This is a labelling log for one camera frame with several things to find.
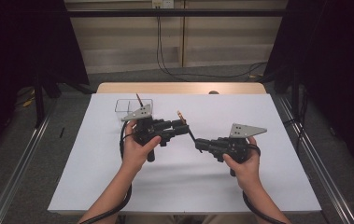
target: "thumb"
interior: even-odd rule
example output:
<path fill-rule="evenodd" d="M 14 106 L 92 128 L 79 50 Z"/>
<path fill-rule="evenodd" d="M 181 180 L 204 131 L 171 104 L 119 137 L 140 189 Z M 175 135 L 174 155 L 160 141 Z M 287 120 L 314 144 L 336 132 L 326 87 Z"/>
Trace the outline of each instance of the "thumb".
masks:
<path fill-rule="evenodd" d="M 233 160 L 233 158 L 230 157 L 228 154 L 226 154 L 226 153 L 223 154 L 223 159 L 225 160 L 226 164 L 227 164 L 230 168 L 232 168 L 232 170 L 234 170 L 235 168 L 237 168 L 238 163 L 237 163 L 235 160 Z"/>
<path fill-rule="evenodd" d="M 155 136 L 148 143 L 146 143 L 143 148 L 145 149 L 145 151 L 150 152 L 157 145 L 159 145 L 160 141 L 162 141 L 162 138 L 160 136 Z"/>

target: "wrist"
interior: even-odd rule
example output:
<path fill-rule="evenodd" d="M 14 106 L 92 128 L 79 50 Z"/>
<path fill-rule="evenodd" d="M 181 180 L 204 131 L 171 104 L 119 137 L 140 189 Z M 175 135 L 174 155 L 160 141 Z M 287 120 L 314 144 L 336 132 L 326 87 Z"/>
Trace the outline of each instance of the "wrist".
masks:
<path fill-rule="evenodd" d="M 264 190 L 262 182 L 259 178 L 254 179 L 254 180 L 245 181 L 245 182 L 240 182 L 239 186 L 245 193 L 258 191 L 258 190 Z"/>
<path fill-rule="evenodd" d="M 141 167 L 133 167 L 122 163 L 119 169 L 119 173 L 122 173 L 124 175 L 136 176 L 136 174 L 138 174 L 140 170 Z"/>

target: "finger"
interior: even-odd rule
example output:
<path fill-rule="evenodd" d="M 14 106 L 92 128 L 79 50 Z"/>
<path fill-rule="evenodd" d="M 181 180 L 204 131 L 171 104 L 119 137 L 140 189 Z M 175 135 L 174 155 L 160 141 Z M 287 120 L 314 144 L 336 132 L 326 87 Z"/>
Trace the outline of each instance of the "finger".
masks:
<path fill-rule="evenodd" d="M 250 144 L 256 146 L 256 139 L 253 136 L 248 137 L 248 141 Z"/>
<path fill-rule="evenodd" d="M 136 120 L 130 120 L 130 122 L 128 122 L 127 126 L 126 126 L 126 130 L 125 130 L 125 135 L 128 134 L 132 134 L 133 133 L 133 127 L 134 125 L 136 125 Z"/>
<path fill-rule="evenodd" d="M 226 164 L 232 168 L 232 170 L 234 170 L 234 168 L 236 168 L 238 166 L 238 162 L 236 162 L 235 160 L 233 160 L 232 157 L 230 157 L 228 154 L 223 154 L 223 159 L 225 160 Z"/>
<path fill-rule="evenodd" d="M 254 150 L 252 149 L 250 152 L 249 152 L 249 160 L 258 160 L 259 159 L 259 153 L 257 150 Z"/>
<path fill-rule="evenodd" d="M 162 141 L 162 138 L 160 136 L 155 136 L 148 143 L 146 143 L 143 148 L 149 153 L 152 149 L 159 145 L 160 141 Z"/>

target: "wall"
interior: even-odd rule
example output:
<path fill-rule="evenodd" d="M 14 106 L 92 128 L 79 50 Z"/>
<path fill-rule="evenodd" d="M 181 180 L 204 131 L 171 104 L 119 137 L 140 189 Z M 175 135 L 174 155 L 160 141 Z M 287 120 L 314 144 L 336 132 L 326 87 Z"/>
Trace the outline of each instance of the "wall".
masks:
<path fill-rule="evenodd" d="M 285 8 L 287 0 L 181 1 L 175 8 Z M 151 1 L 65 0 L 68 9 L 151 8 Z M 89 74 L 157 68 L 156 18 L 71 18 Z M 167 67 L 266 62 L 281 18 L 161 18 Z"/>

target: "hand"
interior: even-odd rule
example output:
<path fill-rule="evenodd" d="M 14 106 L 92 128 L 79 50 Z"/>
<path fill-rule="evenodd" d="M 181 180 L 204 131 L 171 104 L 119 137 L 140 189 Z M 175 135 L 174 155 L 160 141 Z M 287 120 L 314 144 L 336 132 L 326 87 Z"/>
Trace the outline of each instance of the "hand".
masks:
<path fill-rule="evenodd" d="M 250 144 L 256 146 L 255 138 L 249 137 L 248 141 Z M 234 161 L 229 155 L 223 154 L 223 159 L 235 171 L 238 186 L 243 190 L 254 189 L 261 184 L 261 180 L 259 179 L 259 154 L 256 150 L 251 150 L 248 156 L 249 159 L 240 164 Z"/>
<path fill-rule="evenodd" d="M 121 167 L 138 172 L 141 170 L 142 165 L 145 163 L 148 154 L 152 149 L 159 145 L 162 138 L 160 136 L 156 136 L 152 138 L 147 144 L 141 146 L 136 143 L 132 136 L 132 133 L 134 132 L 133 127 L 135 125 L 136 120 L 131 120 L 126 126 L 125 135 L 127 137 L 124 140 L 124 153 Z"/>

